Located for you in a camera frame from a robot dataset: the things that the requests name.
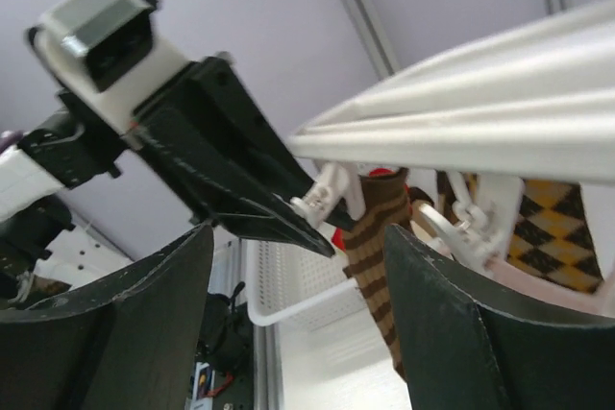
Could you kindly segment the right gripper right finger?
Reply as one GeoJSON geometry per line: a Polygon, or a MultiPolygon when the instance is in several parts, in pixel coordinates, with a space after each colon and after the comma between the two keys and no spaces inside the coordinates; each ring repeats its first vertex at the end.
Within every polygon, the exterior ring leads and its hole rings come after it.
{"type": "Polygon", "coordinates": [[[613,320],[506,288],[398,225],[384,263],[412,408],[613,408],[613,320]]]}

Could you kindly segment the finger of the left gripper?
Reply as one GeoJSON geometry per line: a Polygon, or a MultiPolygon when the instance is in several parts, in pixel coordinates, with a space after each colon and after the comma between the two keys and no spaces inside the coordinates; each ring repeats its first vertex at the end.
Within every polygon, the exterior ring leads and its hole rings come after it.
{"type": "Polygon", "coordinates": [[[234,73],[217,57],[193,61],[138,107],[142,139],[192,178],[231,189],[251,181],[284,199],[312,178],[234,73]]]}
{"type": "Polygon", "coordinates": [[[243,141],[216,113],[140,110],[135,130],[154,159],[209,218],[245,238],[293,244],[331,258],[332,244],[239,162],[243,141]]]}

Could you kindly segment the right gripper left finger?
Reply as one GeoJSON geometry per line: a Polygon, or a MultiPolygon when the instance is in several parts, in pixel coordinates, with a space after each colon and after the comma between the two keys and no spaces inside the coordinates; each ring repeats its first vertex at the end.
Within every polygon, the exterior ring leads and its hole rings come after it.
{"type": "Polygon", "coordinates": [[[201,225],[90,284],[2,311],[2,408],[184,408],[212,253],[201,225]]]}

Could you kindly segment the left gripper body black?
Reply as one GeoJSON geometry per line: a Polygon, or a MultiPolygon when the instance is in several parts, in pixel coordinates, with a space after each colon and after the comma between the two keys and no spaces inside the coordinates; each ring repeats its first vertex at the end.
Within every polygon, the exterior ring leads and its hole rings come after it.
{"type": "Polygon", "coordinates": [[[18,142],[18,147],[69,189],[97,175],[118,178],[115,164],[128,144],[85,102],[67,89],[56,94],[61,108],[18,142]]]}

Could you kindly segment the brown yellow argyle sock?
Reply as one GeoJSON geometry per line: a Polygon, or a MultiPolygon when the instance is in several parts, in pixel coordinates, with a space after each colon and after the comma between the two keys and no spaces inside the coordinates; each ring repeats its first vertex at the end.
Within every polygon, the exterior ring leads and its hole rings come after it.
{"type": "MultiPolygon", "coordinates": [[[[456,222],[455,195],[444,172],[438,175],[440,207],[456,222]]],[[[463,174],[475,191],[477,176],[463,174]]],[[[524,191],[506,263],[491,279],[549,301],[592,299],[613,285],[603,274],[577,184],[523,180],[524,191]]]]}

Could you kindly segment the brown beige striped sock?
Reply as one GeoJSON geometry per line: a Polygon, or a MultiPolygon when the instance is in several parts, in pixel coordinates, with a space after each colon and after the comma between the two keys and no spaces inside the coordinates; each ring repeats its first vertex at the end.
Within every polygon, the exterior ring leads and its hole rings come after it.
{"type": "Polygon", "coordinates": [[[357,282],[358,290],[365,300],[384,343],[388,347],[393,369],[400,378],[405,378],[406,373],[403,365],[400,340],[395,328],[386,279],[384,236],[382,245],[377,247],[372,253],[352,253],[347,255],[347,257],[349,261],[347,273],[357,282]]]}

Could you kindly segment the white plastic clip hanger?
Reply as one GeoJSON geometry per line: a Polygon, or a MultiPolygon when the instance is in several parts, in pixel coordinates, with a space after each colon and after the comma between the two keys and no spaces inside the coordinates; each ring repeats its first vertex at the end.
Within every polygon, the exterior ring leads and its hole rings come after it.
{"type": "Polygon", "coordinates": [[[423,60],[305,123],[297,157],[614,180],[614,2],[423,60]]]}

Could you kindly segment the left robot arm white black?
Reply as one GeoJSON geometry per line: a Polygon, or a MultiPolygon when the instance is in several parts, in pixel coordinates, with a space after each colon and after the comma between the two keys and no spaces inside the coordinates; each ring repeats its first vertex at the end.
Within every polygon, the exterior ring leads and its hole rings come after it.
{"type": "Polygon", "coordinates": [[[331,256],[319,221],[295,209],[312,178],[218,57],[156,73],[148,60],[97,65],[84,89],[51,70],[62,109],[1,156],[1,216],[76,188],[136,152],[191,211],[251,240],[294,244],[331,256]]]}

